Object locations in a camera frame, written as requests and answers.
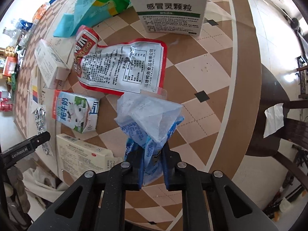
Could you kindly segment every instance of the dark wooden chair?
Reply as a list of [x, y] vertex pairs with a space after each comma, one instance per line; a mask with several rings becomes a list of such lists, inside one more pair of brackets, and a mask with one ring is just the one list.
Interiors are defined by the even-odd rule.
[[[284, 127], [263, 138], [266, 116], [264, 111], [278, 103], [283, 104]], [[290, 140], [308, 149], [308, 123], [287, 118], [290, 109], [308, 108], [308, 100], [290, 101], [274, 75], [262, 65], [261, 98], [258, 116], [246, 155], [273, 157], [296, 177], [308, 190], [308, 177], [292, 161], [278, 152], [280, 139]]]

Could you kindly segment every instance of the snack bag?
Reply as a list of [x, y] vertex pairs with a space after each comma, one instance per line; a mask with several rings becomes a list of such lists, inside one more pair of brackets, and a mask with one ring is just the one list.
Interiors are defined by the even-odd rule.
[[38, 24], [38, 22], [40, 21], [40, 19], [43, 17], [43, 15], [46, 13], [46, 11], [49, 9], [50, 7], [50, 3], [46, 2], [44, 4], [42, 4], [38, 10], [35, 12], [33, 18], [32, 18], [32, 22], [34, 24]]
[[129, 138], [124, 159], [141, 146], [144, 149], [144, 178], [146, 186], [163, 174], [161, 149], [184, 117], [182, 105], [155, 97], [124, 93], [118, 100], [115, 118]]
[[136, 39], [112, 46], [98, 45], [99, 36], [87, 26], [77, 32], [74, 65], [82, 87], [122, 95], [156, 93], [163, 87], [167, 59], [164, 42]]
[[80, 133], [96, 130], [100, 100], [55, 90], [52, 117]]

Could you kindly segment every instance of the food box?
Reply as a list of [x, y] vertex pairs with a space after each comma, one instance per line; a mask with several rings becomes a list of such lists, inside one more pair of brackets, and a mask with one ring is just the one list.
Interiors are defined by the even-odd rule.
[[148, 32], [199, 36], [207, 0], [130, 0]]
[[55, 90], [52, 117], [77, 132], [94, 131], [99, 104], [96, 98]]
[[59, 169], [65, 170], [76, 179], [88, 170], [95, 173], [108, 171], [123, 161], [121, 157], [113, 157], [109, 149], [66, 134], [57, 135], [57, 149], [60, 156]]

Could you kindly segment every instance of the barcode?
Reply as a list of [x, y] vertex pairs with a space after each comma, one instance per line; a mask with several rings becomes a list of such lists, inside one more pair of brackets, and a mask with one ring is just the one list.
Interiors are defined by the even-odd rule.
[[78, 139], [74, 138], [74, 137], [70, 137], [70, 136], [63, 136], [64, 138], [72, 141], [72, 142], [75, 142], [75, 141], [78, 141]]
[[79, 159], [78, 159], [79, 161], [82, 161], [82, 162], [85, 162], [85, 163], [88, 163], [88, 164], [90, 164], [91, 163], [91, 160], [90, 159], [87, 159], [87, 158], [84, 158], [84, 157], [81, 157], [81, 156], [79, 156]]

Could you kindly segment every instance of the brown and white checkered pattern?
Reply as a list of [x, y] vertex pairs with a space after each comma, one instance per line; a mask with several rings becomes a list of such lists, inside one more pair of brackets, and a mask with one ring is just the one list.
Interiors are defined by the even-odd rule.
[[[56, 25], [52, 22], [58, 16], [59, 7], [66, 2], [70, 0], [57, 0], [40, 21], [31, 39], [24, 66], [20, 72], [15, 111], [16, 123], [25, 136], [27, 135], [27, 89], [30, 82], [30, 71], [34, 66], [34, 46], [40, 38], [45, 37], [46, 29], [50, 27], [55, 29]], [[164, 89], [167, 90], [169, 101], [183, 104], [182, 113], [185, 117], [170, 138], [169, 146], [180, 153], [183, 161], [201, 171], [206, 171], [205, 166], [221, 127], [228, 97], [233, 57], [232, 16], [229, 0], [209, 0], [206, 11], [205, 22], [214, 20], [217, 25], [212, 26], [205, 23], [200, 37], [148, 33], [133, 8], [94, 27], [101, 38], [100, 44], [113, 45], [136, 38], [158, 39], [167, 44]], [[59, 38], [53, 37], [45, 39], [51, 42], [59, 41]], [[71, 49], [72, 44], [67, 46], [65, 54], [68, 57], [69, 66], [73, 64]], [[127, 136], [114, 121], [117, 116], [116, 106], [119, 96], [86, 90], [79, 84], [74, 69], [64, 89], [100, 98], [98, 123], [96, 131], [80, 134], [57, 122], [56, 134], [66, 133], [88, 143], [108, 148], [116, 157], [123, 157]], [[208, 100], [200, 102], [196, 98], [195, 94], [201, 91], [208, 95]], [[143, 187], [140, 192], [127, 192], [125, 219], [155, 230], [170, 230], [173, 226], [170, 226], [171, 223], [181, 212], [181, 202], [181, 192], [168, 192], [163, 178], [160, 177], [152, 184]], [[181, 219], [172, 230], [181, 230]]]
[[35, 64], [34, 49], [40, 39], [44, 39], [47, 29], [50, 28], [53, 18], [59, 13], [59, 10], [67, 0], [56, 0], [50, 8], [46, 11], [45, 15], [41, 18], [32, 38], [30, 39], [29, 46], [26, 50], [23, 66], [18, 76], [18, 86], [15, 97], [15, 123], [18, 126], [21, 134], [27, 137], [27, 112], [28, 112], [28, 99], [29, 99], [29, 85], [31, 70]]

